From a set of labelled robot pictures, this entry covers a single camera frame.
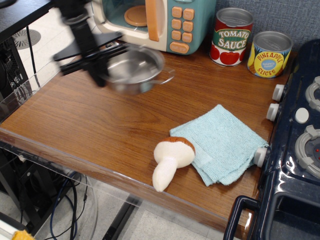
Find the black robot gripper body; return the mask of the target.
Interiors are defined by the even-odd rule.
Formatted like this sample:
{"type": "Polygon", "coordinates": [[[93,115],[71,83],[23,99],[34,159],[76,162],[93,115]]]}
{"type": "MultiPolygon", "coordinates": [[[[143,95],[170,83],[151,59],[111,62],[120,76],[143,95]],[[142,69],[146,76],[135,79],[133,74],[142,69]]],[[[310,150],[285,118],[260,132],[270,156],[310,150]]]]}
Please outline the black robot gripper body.
{"type": "Polygon", "coordinates": [[[61,13],[62,22],[69,26],[74,36],[73,42],[56,53],[56,62],[75,56],[81,56],[76,62],[60,66],[62,74],[67,75],[78,70],[88,71],[91,75],[108,75],[107,54],[100,48],[122,37],[119,31],[92,33],[87,19],[89,14],[85,5],[88,0],[53,0],[53,6],[61,13]]]}

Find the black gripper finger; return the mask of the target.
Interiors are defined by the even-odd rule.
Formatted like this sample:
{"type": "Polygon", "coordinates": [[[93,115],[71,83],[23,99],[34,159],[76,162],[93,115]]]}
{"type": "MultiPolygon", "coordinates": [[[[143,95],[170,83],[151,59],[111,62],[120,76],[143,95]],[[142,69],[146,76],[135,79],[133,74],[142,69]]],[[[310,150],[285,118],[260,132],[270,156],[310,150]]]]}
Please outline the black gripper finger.
{"type": "Polygon", "coordinates": [[[105,87],[109,76],[107,59],[99,54],[92,54],[85,58],[85,70],[99,87],[105,87]]]}

